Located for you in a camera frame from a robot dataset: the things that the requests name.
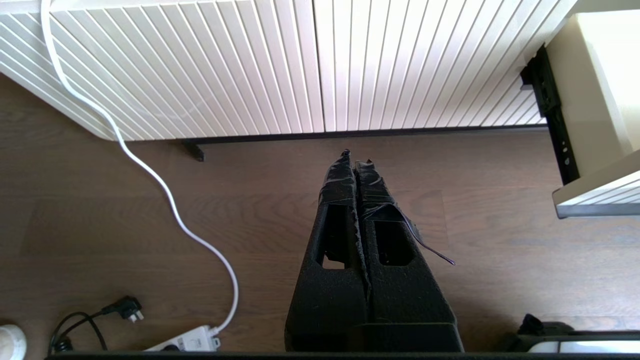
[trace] wooden floor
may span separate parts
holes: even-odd
[[[235,267],[240,305],[224,350],[281,351],[284,321],[328,165],[372,159],[426,241],[467,350],[491,350],[526,313],[581,329],[640,326],[638,218],[558,220],[561,185],[544,129],[221,143],[198,163],[173,142],[132,143],[163,176],[188,226]],[[57,322],[123,295],[146,319],[97,323],[112,349],[140,350],[231,301],[221,263],[185,236],[158,185],[99,140],[0,78],[0,323],[43,358]],[[72,336],[95,349],[88,329]]]

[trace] black metal bracket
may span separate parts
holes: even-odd
[[[556,161],[560,176],[564,185],[578,179],[580,173],[575,162],[569,132],[564,124],[562,104],[556,87],[554,74],[547,50],[543,45],[536,56],[529,61],[526,68],[521,71],[523,87],[532,88],[536,94],[536,102],[540,115],[547,118],[551,142],[556,153]]]
[[[204,151],[201,150],[197,143],[191,140],[183,140],[182,146],[187,149],[187,151],[191,156],[194,157],[194,159],[198,160],[199,162],[204,161]]]

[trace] black power cord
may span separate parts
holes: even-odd
[[[140,302],[138,302],[138,299],[134,297],[126,296],[114,302],[111,305],[103,307],[102,310],[98,311],[93,315],[89,315],[82,311],[71,313],[67,315],[64,319],[62,319],[62,321],[58,324],[56,329],[53,331],[53,334],[51,335],[51,341],[49,342],[49,350],[47,351],[47,356],[51,356],[54,350],[55,352],[73,350],[73,346],[71,345],[71,339],[69,339],[67,335],[76,327],[79,327],[85,322],[88,322],[93,328],[95,335],[98,337],[98,340],[100,341],[100,346],[102,347],[102,349],[108,350],[107,344],[104,341],[104,337],[102,336],[100,329],[98,329],[98,326],[95,324],[93,319],[101,315],[118,313],[123,319],[129,319],[131,322],[136,322],[137,320],[144,319],[144,316],[142,316],[142,313],[140,312],[141,309],[142,309],[142,305],[140,305]],[[58,335],[58,333],[60,332],[60,329],[65,324],[65,322],[69,321],[69,319],[75,316],[82,316],[83,319],[71,325],[70,327],[67,328],[67,330],[64,330],[62,334]]]

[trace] white cable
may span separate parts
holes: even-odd
[[[47,52],[49,53],[49,57],[51,58],[51,62],[53,63],[53,69],[55,70],[56,75],[58,76],[58,79],[60,80],[62,85],[65,87],[65,89],[67,89],[67,91],[71,95],[73,95],[83,103],[87,104],[93,111],[102,115],[102,117],[104,117],[105,120],[109,122],[109,125],[111,125],[111,128],[116,138],[118,139],[118,143],[120,144],[120,147],[125,152],[125,154],[128,157],[130,157],[130,159],[132,159],[136,164],[140,165],[140,167],[142,167],[149,174],[151,174],[151,176],[153,176],[154,179],[156,179],[156,181],[160,184],[160,186],[162,186],[162,188],[164,189],[164,192],[166,193],[167,198],[169,199],[169,204],[171,205],[171,210],[173,211],[175,220],[178,221],[178,224],[180,225],[182,230],[187,235],[189,235],[192,239],[194,239],[195,241],[200,243],[202,246],[206,247],[211,252],[213,252],[216,256],[218,256],[220,258],[220,261],[222,261],[222,263],[227,268],[227,271],[229,272],[229,276],[231,276],[231,283],[233,284],[233,287],[234,287],[234,300],[231,305],[231,310],[229,311],[229,314],[227,315],[227,318],[225,319],[225,321],[220,326],[214,327],[211,329],[211,335],[212,336],[217,335],[224,328],[226,328],[227,325],[229,325],[238,307],[238,280],[236,278],[236,273],[234,272],[234,269],[231,267],[231,264],[227,261],[224,255],[220,251],[218,251],[218,249],[213,247],[213,245],[211,245],[210,243],[207,243],[205,240],[201,239],[198,235],[194,234],[191,230],[189,230],[184,225],[184,222],[182,222],[182,219],[180,218],[180,214],[178,213],[178,209],[175,206],[175,201],[173,199],[173,195],[171,194],[171,190],[169,190],[169,187],[166,185],[164,180],[162,180],[162,178],[155,171],[153,171],[147,164],[145,164],[142,160],[140,160],[137,156],[135,156],[129,150],[129,148],[127,148],[124,142],[124,139],[120,134],[120,130],[116,125],[116,123],[111,118],[111,115],[109,115],[109,113],[105,109],[101,108],[100,105],[96,104],[91,99],[88,99],[87,97],[83,96],[82,94],[75,91],[71,87],[71,85],[67,81],[67,77],[62,71],[62,66],[60,65],[60,59],[58,58],[58,54],[56,52],[56,48],[54,45],[53,35],[51,34],[51,14],[49,13],[50,7],[51,7],[51,0],[42,0],[42,2],[40,3],[40,22],[42,23],[42,33],[44,34],[44,42],[47,48]]]

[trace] power strip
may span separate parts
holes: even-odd
[[[220,347],[220,339],[211,337],[210,331],[209,326],[200,326],[145,351],[215,352]]]

